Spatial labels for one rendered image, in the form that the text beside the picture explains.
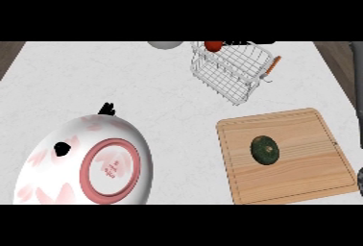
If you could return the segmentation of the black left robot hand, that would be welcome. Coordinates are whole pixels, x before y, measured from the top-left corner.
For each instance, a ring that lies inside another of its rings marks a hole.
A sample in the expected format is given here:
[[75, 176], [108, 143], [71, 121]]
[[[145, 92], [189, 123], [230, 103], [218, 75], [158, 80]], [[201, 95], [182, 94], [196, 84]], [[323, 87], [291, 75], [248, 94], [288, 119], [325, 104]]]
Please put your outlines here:
[[[115, 109], [112, 103], [105, 103], [99, 112], [99, 114], [115, 115]], [[58, 142], [55, 144], [55, 155], [58, 157], [63, 157], [71, 150], [71, 145], [66, 142]]]

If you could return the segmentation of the white bowl with pink pattern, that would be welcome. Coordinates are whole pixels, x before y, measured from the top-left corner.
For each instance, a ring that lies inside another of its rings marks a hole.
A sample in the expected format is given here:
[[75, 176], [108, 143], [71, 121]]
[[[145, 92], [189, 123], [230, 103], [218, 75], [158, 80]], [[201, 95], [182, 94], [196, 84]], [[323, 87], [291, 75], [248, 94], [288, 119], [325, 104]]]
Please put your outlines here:
[[71, 120], [37, 144], [18, 175], [18, 205], [117, 205], [148, 201], [152, 155], [142, 133], [117, 116]]

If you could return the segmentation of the green bell pepper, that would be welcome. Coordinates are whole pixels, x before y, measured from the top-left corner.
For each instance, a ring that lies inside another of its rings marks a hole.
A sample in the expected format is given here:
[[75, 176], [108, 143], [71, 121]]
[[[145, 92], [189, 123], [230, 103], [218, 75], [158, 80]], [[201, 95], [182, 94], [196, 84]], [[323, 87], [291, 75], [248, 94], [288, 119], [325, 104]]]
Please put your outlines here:
[[249, 151], [254, 160], [263, 165], [272, 165], [279, 159], [279, 148], [273, 139], [266, 136], [257, 136], [249, 145]]

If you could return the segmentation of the wooden cutting board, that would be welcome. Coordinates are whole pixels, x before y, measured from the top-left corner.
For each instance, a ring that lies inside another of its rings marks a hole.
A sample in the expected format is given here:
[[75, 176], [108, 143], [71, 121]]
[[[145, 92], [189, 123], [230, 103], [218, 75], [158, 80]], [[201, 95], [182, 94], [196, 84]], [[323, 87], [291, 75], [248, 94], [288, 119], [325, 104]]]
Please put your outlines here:
[[[344, 151], [313, 108], [224, 119], [217, 134], [238, 204], [288, 204], [359, 190]], [[251, 142], [269, 136], [276, 163], [254, 160]]]

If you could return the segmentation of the grey round bowl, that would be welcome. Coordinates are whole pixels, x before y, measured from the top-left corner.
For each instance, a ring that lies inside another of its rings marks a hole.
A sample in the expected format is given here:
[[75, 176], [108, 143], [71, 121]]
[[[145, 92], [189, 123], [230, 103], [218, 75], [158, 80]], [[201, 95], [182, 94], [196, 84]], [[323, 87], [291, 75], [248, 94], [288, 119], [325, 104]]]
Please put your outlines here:
[[149, 44], [156, 49], [168, 50], [176, 48], [182, 44], [182, 41], [149, 41]]

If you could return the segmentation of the red round vegetable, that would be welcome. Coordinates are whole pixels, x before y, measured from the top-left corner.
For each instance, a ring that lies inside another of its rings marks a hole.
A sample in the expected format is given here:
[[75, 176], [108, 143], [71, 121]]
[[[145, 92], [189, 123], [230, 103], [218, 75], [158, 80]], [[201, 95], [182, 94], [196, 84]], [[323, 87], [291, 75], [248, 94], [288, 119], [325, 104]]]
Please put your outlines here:
[[210, 52], [218, 52], [223, 47], [223, 42], [221, 41], [207, 41], [204, 43], [204, 47]]

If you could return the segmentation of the dark grey tall appliance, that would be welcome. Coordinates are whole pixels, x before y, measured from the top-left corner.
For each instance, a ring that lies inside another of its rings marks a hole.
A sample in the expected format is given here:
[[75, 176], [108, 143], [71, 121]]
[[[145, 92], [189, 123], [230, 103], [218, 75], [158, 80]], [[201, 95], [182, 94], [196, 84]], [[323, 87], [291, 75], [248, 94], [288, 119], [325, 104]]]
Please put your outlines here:
[[356, 115], [360, 130], [360, 148], [363, 149], [363, 41], [348, 43], [353, 52]]

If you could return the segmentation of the orange-handled kitchen tool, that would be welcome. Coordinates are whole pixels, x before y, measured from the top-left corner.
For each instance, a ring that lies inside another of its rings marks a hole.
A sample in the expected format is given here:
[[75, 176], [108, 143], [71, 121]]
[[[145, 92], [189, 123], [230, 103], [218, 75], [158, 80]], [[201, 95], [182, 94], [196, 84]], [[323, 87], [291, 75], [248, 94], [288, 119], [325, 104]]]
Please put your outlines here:
[[266, 78], [269, 77], [270, 73], [273, 72], [273, 69], [274, 69], [274, 67], [276, 67], [276, 65], [277, 65], [277, 63], [279, 63], [279, 61], [280, 61], [280, 59], [282, 59], [280, 56], [276, 56], [276, 57], [273, 58], [272, 65], [270, 65], [270, 67], [269, 67], [266, 73], [261, 74], [261, 76], [260, 76], [260, 80], [263, 80], [263, 81], [267, 82], [267, 83], [270, 83], [272, 81], [267, 81]]

